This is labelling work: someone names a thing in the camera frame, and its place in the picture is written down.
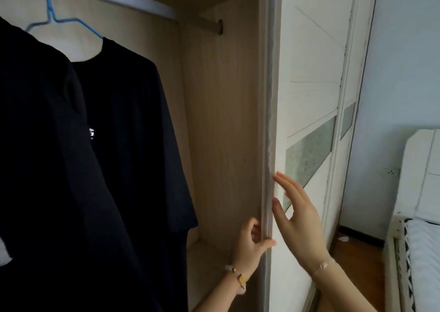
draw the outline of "wall socket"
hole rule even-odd
[[[398,178],[400,176],[400,168],[398,167],[381,167],[381,174],[387,176],[394,176]]]

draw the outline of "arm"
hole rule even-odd
[[[332,259],[325,245],[318,212],[304,189],[280,172],[273,179],[284,188],[294,209],[289,220],[279,200],[272,199],[272,212],[281,235],[298,263],[312,276],[333,309],[336,312],[376,312],[336,262],[320,269],[321,264]]]
[[[232,266],[237,268],[246,280],[255,272],[261,255],[268,248],[276,245],[272,239],[262,242],[260,240],[260,223],[255,218],[251,218],[242,226],[232,253]],[[237,276],[228,272],[194,312],[227,312],[239,289]]]

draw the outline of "blue hanger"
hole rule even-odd
[[[80,24],[84,25],[89,30],[91,30],[93,33],[95,33],[99,38],[101,38],[101,39],[103,38],[103,36],[101,34],[99,34],[97,31],[95,31],[93,28],[91,28],[89,25],[87,25],[81,19],[78,19],[78,18],[58,19],[56,17],[55,10],[54,10],[54,8],[52,6],[52,0],[46,0],[46,5],[47,5],[47,20],[43,21],[43,22],[34,22],[34,23],[30,24],[29,26],[27,26],[26,32],[29,32],[32,28],[34,28],[36,26],[42,26],[42,25],[50,24],[52,19],[53,19],[57,23],[79,22]]]

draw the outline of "gray glass insert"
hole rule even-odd
[[[296,142],[286,151],[286,174],[304,187],[331,152],[336,116]],[[283,209],[290,206],[284,196]]]
[[[356,103],[353,103],[344,109],[344,116],[342,117],[341,139],[345,136],[345,134],[353,124],[353,114],[355,112],[355,104]]]

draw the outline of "bed frame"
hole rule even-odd
[[[385,241],[386,312],[411,312],[401,306],[396,261],[396,241],[402,236],[406,218],[440,223],[440,129],[418,130],[405,146],[396,205]]]

